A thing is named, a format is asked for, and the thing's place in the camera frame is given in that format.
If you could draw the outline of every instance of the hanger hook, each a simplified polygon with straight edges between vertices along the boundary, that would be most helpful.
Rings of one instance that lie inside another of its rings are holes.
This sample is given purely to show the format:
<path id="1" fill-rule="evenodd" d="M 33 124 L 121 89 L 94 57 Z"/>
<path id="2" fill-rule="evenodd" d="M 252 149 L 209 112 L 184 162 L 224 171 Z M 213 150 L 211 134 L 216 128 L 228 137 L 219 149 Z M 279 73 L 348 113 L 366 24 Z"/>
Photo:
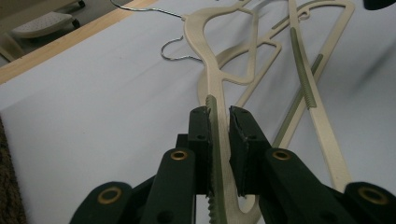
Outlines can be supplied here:
<path id="1" fill-rule="evenodd" d="M 164 58 L 165 60 L 168 60 L 168 61 L 181 61 L 181 60 L 185 60 L 185 59 L 193 59 L 193 60 L 195 60 L 195 61 L 201 62 L 201 61 L 202 61 L 201 59 L 195 58 L 195 57 L 190 56 L 190 55 L 181 56 L 181 57 L 178 57 L 178 58 L 169 58 L 169 57 L 167 57 L 167 56 L 165 56 L 165 55 L 163 54 L 163 50 L 164 50 L 168 45 L 170 45 L 170 44 L 172 44 L 172 43 L 174 43 L 174 42 L 177 42 L 177 41 L 181 41 L 181 40 L 183 40 L 183 39 L 184 39 L 184 36 L 181 36 L 180 38 L 176 38 L 176 39 L 169 40 L 169 41 L 168 41 L 166 44 L 164 44 L 163 47 L 161 48 L 161 56 L 163 56 L 163 58 Z"/>
<path id="2" fill-rule="evenodd" d="M 178 15 L 178 14 L 176 14 L 174 12 L 166 11 L 166 10 L 163 10 L 163 9 L 160 9 L 160 8 L 156 8 L 156 7 L 146 7 L 146 8 L 124 7 L 124 6 L 116 3 L 114 0 L 110 0 L 110 2 L 114 6 L 119 7 L 121 9 L 124 9 L 124 10 L 128 10 L 128 11 L 158 11 L 158 12 L 165 13 L 165 14 L 168 14 L 168 15 L 171 15 L 171 16 L 174 16 L 174 17 L 181 18 L 181 15 Z"/>

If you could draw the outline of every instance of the metal hook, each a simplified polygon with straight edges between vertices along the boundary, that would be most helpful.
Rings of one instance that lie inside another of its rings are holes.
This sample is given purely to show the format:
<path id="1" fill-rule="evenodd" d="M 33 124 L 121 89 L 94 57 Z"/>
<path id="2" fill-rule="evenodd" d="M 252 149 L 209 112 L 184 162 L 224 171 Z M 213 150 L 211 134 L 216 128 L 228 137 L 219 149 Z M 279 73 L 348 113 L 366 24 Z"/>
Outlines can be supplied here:
<path id="1" fill-rule="evenodd" d="M 110 2 L 114 6 L 119 7 L 121 9 L 124 9 L 124 10 L 128 10 L 128 11 L 158 11 L 158 12 L 165 13 L 165 14 L 168 14 L 168 15 L 171 15 L 171 16 L 174 16 L 174 17 L 181 18 L 181 15 L 178 15 L 178 14 L 176 14 L 174 12 L 166 11 L 166 10 L 163 10 L 163 9 L 160 9 L 160 8 L 156 8 L 156 7 L 147 7 L 147 8 L 124 7 L 124 6 L 114 2 L 114 0 L 110 0 Z"/>
<path id="2" fill-rule="evenodd" d="M 181 36 L 180 38 L 172 39 L 172 40 L 168 41 L 166 44 L 164 44 L 163 47 L 161 48 L 161 56 L 163 56 L 163 58 L 164 58 L 165 60 L 168 60 L 168 61 L 181 61 L 181 60 L 185 60 L 185 59 L 193 59 L 193 60 L 195 60 L 195 61 L 201 62 L 201 61 L 202 61 L 201 59 L 195 58 L 195 57 L 190 56 L 190 55 L 181 56 L 181 57 L 178 57 L 178 58 L 169 58 L 169 57 L 167 57 L 167 56 L 165 56 L 165 55 L 163 54 L 163 50 L 164 50 L 168 45 L 170 45 L 170 44 L 172 44 L 172 43 L 174 43 L 174 42 L 177 42 L 177 41 L 181 41 L 181 40 L 183 40 L 183 38 L 184 38 L 184 36 Z"/>

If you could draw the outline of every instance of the black object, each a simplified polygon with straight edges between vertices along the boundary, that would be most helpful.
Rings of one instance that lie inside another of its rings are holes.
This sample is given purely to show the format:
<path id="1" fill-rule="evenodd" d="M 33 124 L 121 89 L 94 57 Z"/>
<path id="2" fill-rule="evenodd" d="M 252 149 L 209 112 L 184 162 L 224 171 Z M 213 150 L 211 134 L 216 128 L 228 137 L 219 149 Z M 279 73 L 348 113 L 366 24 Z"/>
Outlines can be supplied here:
<path id="1" fill-rule="evenodd" d="M 247 110 L 233 106 L 230 118 L 238 193 L 260 195 L 265 223 L 396 223 L 396 197 L 388 191 L 363 182 L 349 184 L 344 194 L 330 189 L 297 155 L 272 148 Z M 195 195 L 212 193 L 209 127 L 206 108 L 192 110 L 189 133 L 164 154 L 156 176 L 134 189 L 120 182 L 94 189 L 71 223 L 195 223 Z"/>
<path id="2" fill-rule="evenodd" d="M 395 3 L 396 0 L 363 0 L 364 8 L 368 10 L 379 10 Z"/>

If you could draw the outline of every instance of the silver metal hook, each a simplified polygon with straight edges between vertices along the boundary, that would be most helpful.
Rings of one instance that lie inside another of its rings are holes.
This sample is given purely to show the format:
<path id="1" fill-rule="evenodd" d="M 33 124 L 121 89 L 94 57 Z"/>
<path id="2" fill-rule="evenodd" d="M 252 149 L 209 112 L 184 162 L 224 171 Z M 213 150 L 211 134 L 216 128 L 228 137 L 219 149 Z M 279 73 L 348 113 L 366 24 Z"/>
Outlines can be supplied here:
<path id="1" fill-rule="evenodd" d="M 172 44 L 172 43 L 174 43 L 174 42 L 177 42 L 177 41 L 181 41 L 181 40 L 183 40 L 183 39 L 184 39 L 184 36 L 181 36 L 180 38 L 172 39 L 172 40 L 168 41 L 166 44 L 164 44 L 163 47 L 161 48 L 161 56 L 163 56 L 163 58 L 164 58 L 165 60 L 167 60 L 167 61 L 181 61 L 181 60 L 185 60 L 185 59 L 193 59 L 193 60 L 195 60 L 195 61 L 202 62 L 201 59 L 195 58 L 195 57 L 190 56 L 190 55 L 181 56 L 181 57 L 178 57 L 178 58 L 169 58 L 169 57 L 167 57 L 167 56 L 165 56 L 165 55 L 163 54 L 163 50 L 164 50 L 168 45 L 170 45 L 170 44 Z"/>
<path id="2" fill-rule="evenodd" d="M 163 10 L 163 9 L 160 9 L 160 8 L 156 8 L 156 7 L 147 7 L 147 8 L 124 7 L 124 6 L 114 2 L 114 0 L 110 0 L 110 2 L 114 6 L 119 7 L 121 9 L 124 9 L 124 10 L 128 10 L 128 11 L 157 11 L 157 12 L 165 13 L 167 15 L 171 15 L 171 16 L 174 16 L 174 17 L 181 18 L 181 15 L 178 15 L 178 14 L 176 14 L 174 12 L 170 12 L 170 11 Z"/>

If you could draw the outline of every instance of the brown carpet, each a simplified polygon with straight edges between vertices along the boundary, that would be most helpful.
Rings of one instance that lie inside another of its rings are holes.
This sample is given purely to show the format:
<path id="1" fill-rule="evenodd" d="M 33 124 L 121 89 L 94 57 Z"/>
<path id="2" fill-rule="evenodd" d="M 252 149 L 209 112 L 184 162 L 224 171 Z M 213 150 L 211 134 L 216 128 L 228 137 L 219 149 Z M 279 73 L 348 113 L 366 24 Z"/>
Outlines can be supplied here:
<path id="1" fill-rule="evenodd" d="M 26 216 L 21 202 L 17 177 L 12 166 L 8 143 L 0 119 L 0 223 L 24 224 Z"/>

